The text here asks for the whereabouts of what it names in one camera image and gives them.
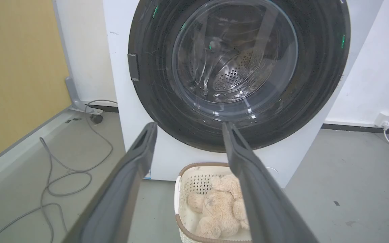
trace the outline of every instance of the beige plush toy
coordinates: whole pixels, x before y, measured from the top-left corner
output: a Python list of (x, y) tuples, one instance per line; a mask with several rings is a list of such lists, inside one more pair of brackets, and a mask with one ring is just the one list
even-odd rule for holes
[(242, 198), (241, 185), (238, 178), (233, 174), (225, 175), (222, 178), (214, 178), (212, 180), (212, 186), (216, 190), (223, 192), (230, 192), (235, 200), (233, 203), (233, 215), (239, 220), (239, 223), (243, 229), (249, 230), (249, 220), (247, 219), (247, 213), (245, 211), (244, 200)]
[(206, 195), (193, 192), (187, 197), (189, 207), (202, 213), (195, 235), (218, 239), (236, 234), (240, 226), (248, 229), (238, 179), (234, 175), (214, 177), (211, 184), (213, 189)]

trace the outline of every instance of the electrical outlet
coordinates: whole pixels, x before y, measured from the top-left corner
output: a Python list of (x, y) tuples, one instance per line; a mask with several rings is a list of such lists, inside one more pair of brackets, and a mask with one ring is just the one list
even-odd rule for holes
[(375, 125), (381, 127), (384, 122), (389, 123), (389, 112), (380, 112), (378, 117), (376, 117)]

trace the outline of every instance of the yellow wall panel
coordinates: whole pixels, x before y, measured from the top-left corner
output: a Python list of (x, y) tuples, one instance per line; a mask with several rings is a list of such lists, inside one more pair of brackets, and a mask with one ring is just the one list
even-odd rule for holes
[(0, 153), (70, 105), (51, 0), (0, 0)]

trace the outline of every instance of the caster wheel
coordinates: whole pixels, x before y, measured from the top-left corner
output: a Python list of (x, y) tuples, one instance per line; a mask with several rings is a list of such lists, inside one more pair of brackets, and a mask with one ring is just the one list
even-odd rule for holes
[(92, 120), (92, 122), (94, 124), (99, 124), (103, 120), (103, 116), (102, 115), (91, 115), (89, 118)]

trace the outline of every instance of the floor stain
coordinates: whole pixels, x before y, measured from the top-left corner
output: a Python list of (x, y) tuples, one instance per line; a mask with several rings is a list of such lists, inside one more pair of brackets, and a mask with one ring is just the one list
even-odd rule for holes
[(352, 225), (356, 223), (356, 221), (347, 221), (345, 224), (349, 227), (352, 227)]

